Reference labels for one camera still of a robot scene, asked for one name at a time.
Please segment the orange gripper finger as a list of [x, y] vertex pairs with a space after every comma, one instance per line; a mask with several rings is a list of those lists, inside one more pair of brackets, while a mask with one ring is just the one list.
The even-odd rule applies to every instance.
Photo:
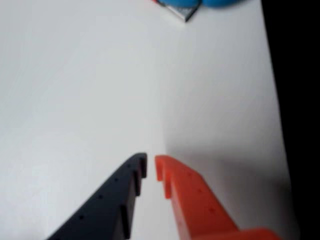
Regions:
[[157, 180], [170, 199], [181, 240], [278, 240], [267, 228], [239, 229], [204, 178], [168, 155], [155, 157]]

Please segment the dark navy gripper finger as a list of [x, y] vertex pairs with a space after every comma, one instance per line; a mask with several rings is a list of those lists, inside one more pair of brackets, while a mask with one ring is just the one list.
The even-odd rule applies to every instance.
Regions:
[[130, 239], [136, 197], [146, 176], [147, 154], [132, 155], [49, 239]]

